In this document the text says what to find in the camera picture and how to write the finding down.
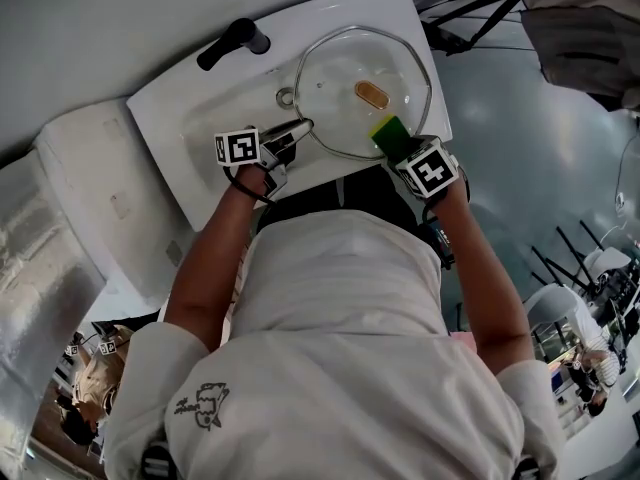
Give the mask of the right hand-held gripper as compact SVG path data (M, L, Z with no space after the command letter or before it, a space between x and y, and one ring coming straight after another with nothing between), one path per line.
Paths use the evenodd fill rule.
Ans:
M410 136L386 153L391 170L425 203L443 200L463 171L456 157L433 135Z

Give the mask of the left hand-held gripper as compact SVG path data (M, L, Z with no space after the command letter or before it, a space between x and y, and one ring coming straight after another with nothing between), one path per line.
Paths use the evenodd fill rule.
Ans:
M257 129L225 132L214 136L216 160L230 184L253 199L272 199L287 184L287 166L296 157L296 141L314 127L311 119L294 119L261 134ZM265 172L264 193L259 194L235 176L238 168L254 165Z

